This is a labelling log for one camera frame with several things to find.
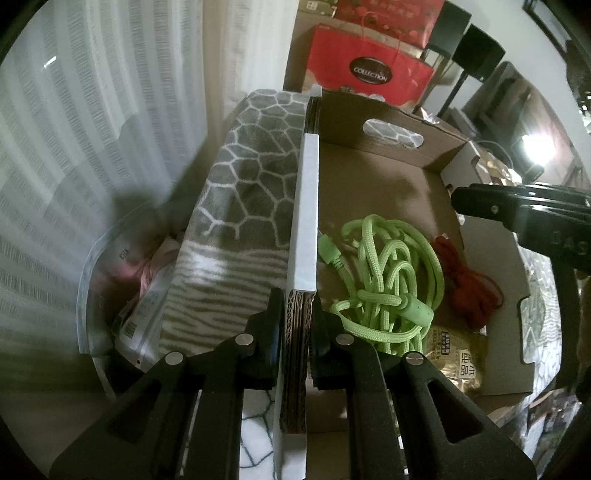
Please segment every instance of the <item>red gift bag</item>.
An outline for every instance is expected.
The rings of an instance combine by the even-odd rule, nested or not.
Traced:
[[[313,83],[329,90],[380,95],[391,105],[419,100],[433,69],[398,48],[318,25],[308,57],[304,90]]]

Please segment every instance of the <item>green rope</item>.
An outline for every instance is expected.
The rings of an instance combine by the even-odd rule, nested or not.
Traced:
[[[361,230],[361,240],[353,237]],[[400,220],[369,215],[364,220],[346,223],[341,236],[358,253],[358,289],[353,275],[343,264],[341,253],[327,235],[319,238],[318,252],[326,264],[336,268],[345,283],[349,299],[336,302],[330,309],[338,315],[349,333],[377,343],[386,353],[403,355],[423,351],[423,338],[433,320],[444,293],[441,265],[429,242],[413,226]],[[383,243],[376,250],[375,238]],[[427,270],[427,295],[417,298],[418,266]],[[354,319],[343,315],[352,310]]]

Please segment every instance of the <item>black clamp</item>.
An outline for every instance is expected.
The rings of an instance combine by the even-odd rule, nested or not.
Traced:
[[[419,352],[377,352],[346,333],[316,298],[311,336],[314,386],[345,389],[351,480],[533,480],[530,459]]]
[[[473,184],[452,193],[457,213],[497,220],[519,244],[591,274],[589,192],[545,184]]]
[[[164,480],[181,466],[187,480],[237,479],[244,389],[277,382],[283,308],[275,288],[244,333],[201,355],[166,355],[57,458],[50,479]]]

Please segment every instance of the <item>cardboard box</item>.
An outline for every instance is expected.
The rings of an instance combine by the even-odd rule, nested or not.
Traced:
[[[518,303],[529,294],[523,266],[514,258],[516,242],[496,222],[469,219],[461,226],[450,204],[452,188],[490,180],[475,169],[479,157],[473,145],[444,123],[430,124],[377,100],[324,91],[313,104],[301,144],[287,296],[317,289],[325,310],[334,299],[348,297],[334,269],[316,261],[317,228],[338,238],[344,223],[376,213],[412,224],[429,241],[446,233],[460,254],[466,247],[469,266],[480,262],[478,270],[505,292],[505,309],[488,327],[484,388],[490,395],[481,405],[490,413],[522,400],[531,392],[533,365],[522,363]],[[496,248],[492,255],[491,248]],[[503,268],[495,256],[499,251],[511,259]],[[434,323],[466,329],[445,299]],[[348,477],[344,407],[342,392],[318,392],[308,380],[307,433],[275,431],[279,478]]]

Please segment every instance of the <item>red rope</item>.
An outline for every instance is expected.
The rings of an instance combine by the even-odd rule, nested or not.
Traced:
[[[452,308],[466,319],[471,328],[481,329],[489,322],[491,314],[503,305],[503,292],[492,278],[463,265],[449,239],[438,236],[431,246],[439,257],[443,274],[456,286],[450,298]],[[492,285],[496,293],[480,279]]]

